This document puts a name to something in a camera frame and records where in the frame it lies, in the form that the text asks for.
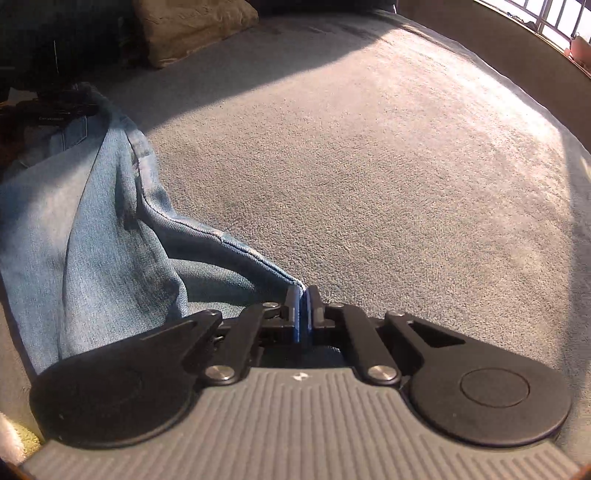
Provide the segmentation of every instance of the jeans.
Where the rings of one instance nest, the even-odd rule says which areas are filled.
[[[301,282],[174,211],[134,123],[100,107],[27,148],[0,184],[0,273],[37,372],[203,309],[236,316]]]

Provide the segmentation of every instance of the brown wall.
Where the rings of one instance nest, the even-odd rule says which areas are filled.
[[[472,50],[591,151],[591,79],[540,36],[474,0],[400,0],[398,12]]]

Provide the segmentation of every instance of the metal screw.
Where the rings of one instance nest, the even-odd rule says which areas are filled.
[[[378,382],[389,382],[397,376],[396,370],[386,365],[374,365],[368,369],[368,375]]]
[[[205,374],[212,380],[223,381],[230,380],[235,372],[232,367],[227,365],[212,365],[205,369]]]

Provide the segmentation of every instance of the black object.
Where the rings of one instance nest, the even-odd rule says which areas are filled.
[[[182,419],[204,388],[235,384],[251,367],[349,366],[375,388],[398,389],[442,434],[480,446],[529,445],[568,415],[566,382],[551,368],[406,313],[376,319],[324,304],[316,287],[309,342],[297,343],[297,297],[292,287],[283,303],[223,323],[205,310],[53,365],[31,388],[41,431],[75,447],[140,442]]]

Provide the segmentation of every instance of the white logo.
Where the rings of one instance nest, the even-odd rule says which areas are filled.
[[[305,378],[308,378],[309,375],[306,372],[300,372],[299,375],[293,375],[292,378],[297,380],[298,382],[303,381]]]

